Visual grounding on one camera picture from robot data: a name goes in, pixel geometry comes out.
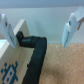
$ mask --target brown carpet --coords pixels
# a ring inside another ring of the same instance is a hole
[[[84,84],[84,44],[48,44],[39,84]]]

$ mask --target brown surface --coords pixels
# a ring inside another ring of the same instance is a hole
[[[39,84],[84,84],[84,44],[48,44]]]

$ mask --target white wall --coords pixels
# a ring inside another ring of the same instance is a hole
[[[20,19],[26,19],[30,35],[46,36],[48,43],[62,43],[65,22],[70,13],[78,7],[54,8],[17,8],[0,9],[0,13],[7,15],[8,21],[14,28]],[[71,43],[84,43],[84,24],[77,31]]]

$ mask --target blue printed logo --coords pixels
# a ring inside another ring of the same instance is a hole
[[[16,81],[18,81],[18,78],[16,76],[16,68],[18,66],[17,61],[15,62],[16,66],[14,67],[14,65],[9,65],[8,69],[6,69],[7,63],[4,64],[5,69],[1,69],[1,73],[5,72],[5,75],[2,78],[3,83],[2,84],[14,84],[14,81],[16,79]]]

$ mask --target black object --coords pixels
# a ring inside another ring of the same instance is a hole
[[[24,37],[21,31],[17,34],[20,46],[35,48],[27,65],[28,69],[23,78],[22,84],[38,84],[42,70],[42,65],[47,49],[47,39],[45,37],[29,36]]]

